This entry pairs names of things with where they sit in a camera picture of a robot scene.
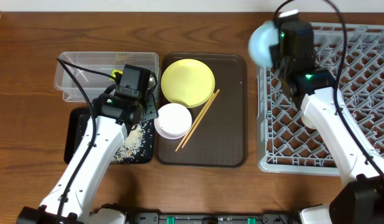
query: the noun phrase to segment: white plastic crate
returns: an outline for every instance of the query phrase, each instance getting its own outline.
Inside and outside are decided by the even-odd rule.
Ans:
[[[316,64],[335,76],[342,52],[340,24],[312,23]],[[347,24],[348,49],[340,89],[352,116],[384,157],[384,26]],[[257,68],[258,167],[265,172],[339,175],[316,130],[283,94],[279,72]]]

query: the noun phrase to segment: yellow bowl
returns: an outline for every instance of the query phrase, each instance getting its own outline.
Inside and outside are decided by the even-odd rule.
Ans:
[[[211,69],[203,62],[182,59],[172,63],[161,79],[161,90],[171,103],[192,108],[205,103],[215,88]]]

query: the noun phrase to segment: wooden chopsticks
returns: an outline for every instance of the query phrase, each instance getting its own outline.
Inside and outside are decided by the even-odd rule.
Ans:
[[[190,127],[189,131],[185,134],[185,136],[182,138],[181,142],[179,143],[177,149],[175,150],[178,151],[180,145],[182,145],[182,143],[184,143],[182,145],[182,148],[186,145],[187,141],[189,140],[189,138],[191,137],[191,135],[193,134],[194,130],[196,130],[197,126],[200,124],[200,121],[203,119],[205,113],[207,112],[207,110],[210,108],[212,102],[214,101],[215,97],[217,97],[219,93],[219,89],[215,92],[215,93],[212,93],[212,95],[210,96],[210,98],[207,100],[207,102],[205,103],[203,109],[200,111],[199,115],[197,115],[196,119],[194,120],[192,126]]]

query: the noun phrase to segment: wooden table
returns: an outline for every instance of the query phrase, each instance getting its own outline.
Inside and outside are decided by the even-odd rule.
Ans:
[[[261,213],[329,203],[342,189],[336,177],[269,174],[256,158],[257,85],[248,39],[272,13],[19,13],[0,21],[0,223],[23,206],[37,208],[56,184],[69,113],[55,90],[55,58],[64,51],[237,54],[248,64],[248,160],[237,169],[110,166],[94,208],[118,202],[130,210]],[[304,13],[312,22],[335,14]],[[384,14],[345,14],[347,23],[384,24]]]

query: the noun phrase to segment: white bowl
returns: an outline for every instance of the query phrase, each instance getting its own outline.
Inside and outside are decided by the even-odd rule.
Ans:
[[[154,120],[154,127],[164,138],[181,138],[192,125],[192,115],[189,110],[178,103],[164,105],[158,112],[159,117]]]

